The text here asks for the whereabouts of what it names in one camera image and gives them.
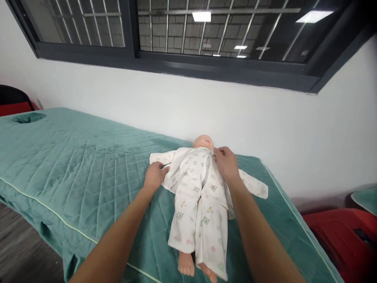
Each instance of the white wall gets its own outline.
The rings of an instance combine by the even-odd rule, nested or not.
[[[37,59],[5,1],[0,37],[0,83],[44,108],[185,140],[209,134],[216,146],[262,158],[301,208],[377,182],[376,37],[318,96]]]

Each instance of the doll leg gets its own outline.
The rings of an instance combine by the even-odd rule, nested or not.
[[[216,276],[228,280],[227,221],[227,209],[203,193],[196,219],[196,265],[208,275],[211,282],[217,281]]]
[[[179,271],[191,276],[195,271],[191,253],[195,250],[195,220],[200,191],[200,177],[184,176],[179,181],[168,241],[169,246],[179,250]]]

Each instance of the wooden floor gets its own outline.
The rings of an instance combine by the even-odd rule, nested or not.
[[[63,283],[63,262],[19,214],[0,203],[0,283]]]

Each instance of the sleeve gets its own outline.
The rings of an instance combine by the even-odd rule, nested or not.
[[[266,184],[246,174],[241,169],[239,169],[239,171],[240,171],[242,182],[245,184],[247,190],[250,193],[264,199],[268,197],[268,187]]]
[[[159,161],[162,164],[166,165],[166,164],[172,162],[176,152],[177,152],[177,150],[168,151],[166,153],[152,153],[149,156],[149,164],[152,164],[153,162]]]

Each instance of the teal quilted cover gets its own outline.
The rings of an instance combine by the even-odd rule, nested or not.
[[[377,216],[377,187],[353,192],[351,198],[366,211]]]
[[[189,146],[66,108],[0,117],[0,200],[62,256],[68,281],[135,198],[150,153]],[[238,160],[242,170],[268,185],[267,200],[254,198],[307,282],[343,282],[262,161],[248,156]],[[174,195],[162,187],[153,197],[125,282],[208,282],[200,270],[194,278],[177,270],[178,252],[167,245],[173,201]],[[229,221],[228,239],[229,282],[252,282],[236,220]]]

